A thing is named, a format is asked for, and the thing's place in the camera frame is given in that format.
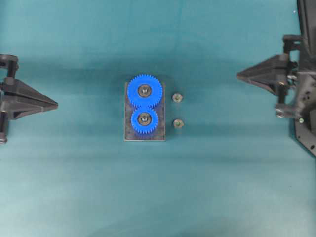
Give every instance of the teal surface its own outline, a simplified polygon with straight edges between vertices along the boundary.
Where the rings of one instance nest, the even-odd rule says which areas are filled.
[[[297,33],[296,0],[1,0],[0,53],[60,107],[10,124],[0,236],[316,236],[315,159],[235,77]],[[166,84],[166,142],[123,142],[139,73]]]

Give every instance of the mounting plate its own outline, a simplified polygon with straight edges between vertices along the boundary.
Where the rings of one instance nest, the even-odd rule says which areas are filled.
[[[141,135],[138,134],[132,127],[131,116],[136,110],[130,103],[127,96],[128,82],[125,83],[125,117],[124,117],[124,141],[165,141],[165,85],[162,85],[161,102],[154,108],[156,111],[159,123],[158,127],[152,134]]]
[[[306,91],[299,99],[305,104],[305,108],[302,112],[303,121],[295,120],[295,136],[307,150],[316,156],[316,90]]]

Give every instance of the screw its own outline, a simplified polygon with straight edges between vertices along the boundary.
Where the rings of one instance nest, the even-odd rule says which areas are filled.
[[[141,85],[138,88],[138,94],[141,97],[148,97],[152,94],[152,88],[149,85]]]
[[[152,117],[148,113],[141,113],[138,116],[138,122],[142,126],[148,126],[152,122]]]
[[[175,128],[182,128],[184,126],[184,123],[182,120],[176,119],[175,121],[173,121],[173,126]]]
[[[180,93],[175,93],[172,96],[172,100],[176,103],[180,103],[183,99],[183,96]]]

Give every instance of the blue gear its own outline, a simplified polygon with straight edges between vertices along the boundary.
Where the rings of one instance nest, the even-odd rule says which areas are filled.
[[[141,97],[138,94],[138,88],[145,84],[151,87],[152,93],[148,97]],[[160,82],[151,75],[139,75],[129,83],[127,95],[130,103],[136,108],[154,107],[162,98],[162,86]]]
[[[143,126],[139,124],[138,116],[141,113],[148,113],[152,117],[152,122],[148,126]],[[131,122],[132,122],[132,127],[134,128],[136,132],[140,134],[149,134],[149,133],[152,133],[158,126],[158,115],[155,110],[149,107],[147,108],[140,107],[137,110],[135,110],[134,113],[132,114]]]

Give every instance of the spur gear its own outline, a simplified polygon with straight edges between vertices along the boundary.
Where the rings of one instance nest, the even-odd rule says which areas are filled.
[[[151,75],[136,76],[128,85],[127,95],[130,103],[138,107],[154,107],[162,98],[162,86]]]
[[[140,107],[132,114],[131,123],[136,132],[140,134],[149,134],[158,126],[158,115],[149,107]]]

